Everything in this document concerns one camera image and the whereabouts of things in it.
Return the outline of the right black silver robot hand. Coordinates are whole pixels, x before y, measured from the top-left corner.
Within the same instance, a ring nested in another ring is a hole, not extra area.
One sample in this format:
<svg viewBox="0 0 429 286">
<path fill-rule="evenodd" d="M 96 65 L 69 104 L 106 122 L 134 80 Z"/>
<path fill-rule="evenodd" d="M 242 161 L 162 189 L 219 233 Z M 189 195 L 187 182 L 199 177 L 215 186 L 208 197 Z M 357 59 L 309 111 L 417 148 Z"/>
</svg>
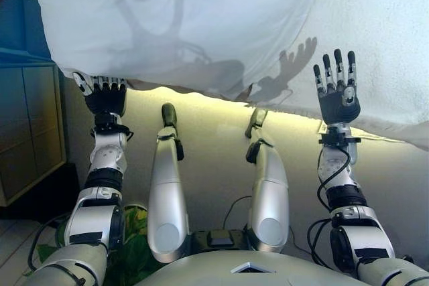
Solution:
<svg viewBox="0 0 429 286">
<path fill-rule="evenodd" d="M 320 110 L 327 125 L 350 123 L 359 116 L 361 111 L 357 98 L 357 67 L 354 51 L 349 51 L 347 54 L 349 65 L 347 79 L 345 79 L 345 69 L 339 48 L 334 51 L 334 58 L 336 82 L 333 78 L 328 54 L 322 57 L 326 85 L 322 82 L 319 65 L 315 64 L 313 67 Z"/>
</svg>

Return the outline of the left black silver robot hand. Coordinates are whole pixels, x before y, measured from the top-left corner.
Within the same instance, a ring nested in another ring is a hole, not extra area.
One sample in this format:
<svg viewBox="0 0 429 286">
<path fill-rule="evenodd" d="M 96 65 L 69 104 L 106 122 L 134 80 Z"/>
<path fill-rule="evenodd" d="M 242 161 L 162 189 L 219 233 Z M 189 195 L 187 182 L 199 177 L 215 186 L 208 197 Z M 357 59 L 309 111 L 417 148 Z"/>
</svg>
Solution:
<svg viewBox="0 0 429 286">
<path fill-rule="evenodd" d="M 73 79 L 94 115 L 114 113 L 122 117 L 126 109 L 127 83 L 123 78 L 88 76 L 73 72 Z"/>
</svg>

